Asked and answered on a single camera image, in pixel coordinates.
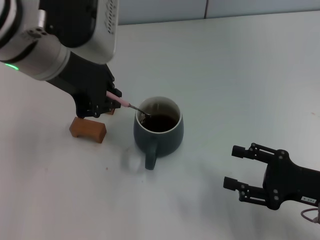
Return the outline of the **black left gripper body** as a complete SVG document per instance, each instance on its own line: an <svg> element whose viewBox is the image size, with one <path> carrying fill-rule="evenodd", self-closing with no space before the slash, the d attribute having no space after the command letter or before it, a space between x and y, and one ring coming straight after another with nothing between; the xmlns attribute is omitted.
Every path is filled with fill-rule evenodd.
<svg viewBox="0 0 320 240"><path fill-rule="evenodd" d="M114 89L114 77L106 64L90 62L70 53L64 69L48 83L72 96L79 118L99 118L105 111L107 91Z"/></svg>

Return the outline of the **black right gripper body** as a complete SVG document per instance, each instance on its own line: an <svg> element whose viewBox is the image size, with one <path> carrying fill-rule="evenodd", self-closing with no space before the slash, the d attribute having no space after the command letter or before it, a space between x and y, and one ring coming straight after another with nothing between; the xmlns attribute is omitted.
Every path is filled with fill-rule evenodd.
<svg viewBox="0 0 320 240"><path fill-rule="evenodd" d="M317 207L320 203L320 172L293 163L289 153L277 150L267 164L262 184L266 206L278 210L285 201Z"/></svg>

